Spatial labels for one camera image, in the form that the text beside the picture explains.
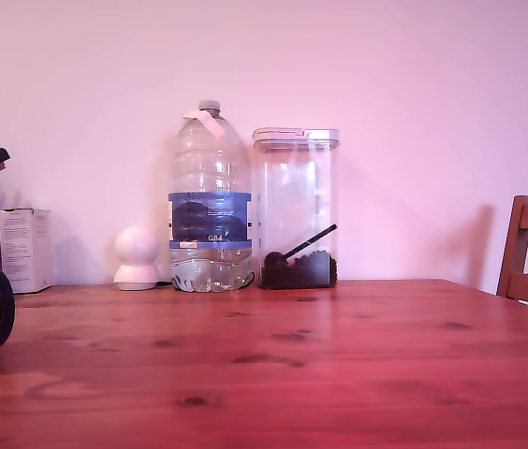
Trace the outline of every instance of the plastic water bottle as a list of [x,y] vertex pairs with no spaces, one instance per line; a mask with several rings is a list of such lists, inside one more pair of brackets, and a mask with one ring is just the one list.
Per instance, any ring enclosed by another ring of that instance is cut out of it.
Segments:
[[237,290],[251,270],[251,167],[217,101],[184,116],[169,194],[170,273],[186,292]]

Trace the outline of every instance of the clear plastic container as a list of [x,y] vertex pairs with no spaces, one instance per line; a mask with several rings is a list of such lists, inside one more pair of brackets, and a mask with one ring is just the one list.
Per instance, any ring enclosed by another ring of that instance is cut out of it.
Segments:
[[187,292],[237,290],[254,279],[249,156],[217,101],[185,119],[169,187],[172,281]]
[[336,129],[259,128],[260,286],[332,287],[337,283],[332,166]]

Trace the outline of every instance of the white wall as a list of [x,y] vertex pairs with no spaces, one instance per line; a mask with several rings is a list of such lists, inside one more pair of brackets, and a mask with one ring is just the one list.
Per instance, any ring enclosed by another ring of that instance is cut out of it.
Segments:
[[0,0],[0,203],[52,210],[58,282],[109,282],[126,225],[165,237],[202,97],[246,142],[341,129],[342,279],[494,292],[528,195],[528,0]]

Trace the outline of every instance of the wooden table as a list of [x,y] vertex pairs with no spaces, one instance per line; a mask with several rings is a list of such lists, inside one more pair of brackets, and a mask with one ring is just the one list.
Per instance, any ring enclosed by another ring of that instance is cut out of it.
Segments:
[[0,448],[528,448],[528,307],[446,281],[18,297]]

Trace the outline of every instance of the cardboard box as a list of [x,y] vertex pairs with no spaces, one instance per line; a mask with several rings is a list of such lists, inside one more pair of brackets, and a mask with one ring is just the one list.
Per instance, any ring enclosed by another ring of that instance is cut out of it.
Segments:
[[54,284],[50,212],[0,210],[2,270],[14,293],[35,293]]

